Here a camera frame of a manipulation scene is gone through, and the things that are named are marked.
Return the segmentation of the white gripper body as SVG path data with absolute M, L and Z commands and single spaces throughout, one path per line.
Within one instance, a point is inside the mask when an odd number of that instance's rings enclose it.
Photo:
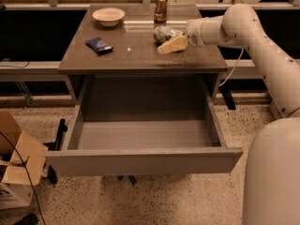
M 202 35 L 204 19 L 188 20 L 185 31 L 187 42 L 192 47 L 203 47 L 205 45 Z

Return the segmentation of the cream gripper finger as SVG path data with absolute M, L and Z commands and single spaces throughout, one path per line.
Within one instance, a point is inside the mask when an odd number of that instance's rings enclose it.
M 183 51 L 188 46 L 187 38 L 182 35 L 173 37 L 158 37 L 157 42 L 159 43 L 157 52 L 160 54 Z

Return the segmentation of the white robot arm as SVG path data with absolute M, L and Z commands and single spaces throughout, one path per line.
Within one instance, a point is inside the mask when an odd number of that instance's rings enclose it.
M 223 15 L 187 21 L 183 35 L 158 52 L 218 45 L 247 52 L 271 97 L 273 119 L 247 150 L 241 225 L 300 225 L 300 65 L 265 32 L 255 9 L 235 4 Z

